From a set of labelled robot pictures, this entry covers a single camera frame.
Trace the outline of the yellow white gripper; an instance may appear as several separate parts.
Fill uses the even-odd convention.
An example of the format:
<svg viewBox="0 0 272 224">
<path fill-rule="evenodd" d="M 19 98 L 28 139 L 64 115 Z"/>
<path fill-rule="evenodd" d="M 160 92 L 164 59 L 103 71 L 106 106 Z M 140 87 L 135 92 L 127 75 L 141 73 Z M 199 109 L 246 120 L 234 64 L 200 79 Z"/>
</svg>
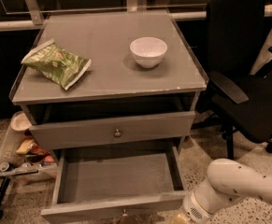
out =
<svg viewBox="0 0 272 224">
<path fill-rule="evenodd" d="M 184 213 L 178 213 L 172 218 L 170 224 L 191 224 L 191 219 Z"/>
</svg>

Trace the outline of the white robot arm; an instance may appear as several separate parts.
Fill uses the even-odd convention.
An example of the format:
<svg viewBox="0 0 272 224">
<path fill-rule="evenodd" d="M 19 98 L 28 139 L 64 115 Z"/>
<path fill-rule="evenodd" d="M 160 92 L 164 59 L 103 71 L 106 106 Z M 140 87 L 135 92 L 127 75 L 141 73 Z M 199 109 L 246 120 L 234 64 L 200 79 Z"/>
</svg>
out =
<svg viewBox="0 0 272 224">
<path fill-rule="evenodd" d="M 170 224 L 206 224 L 218 211 L 247 197 L 272 205 L 272 175 L 217 159 L 209 164 L 205 179 L 184 197 Z"/>
</svg>

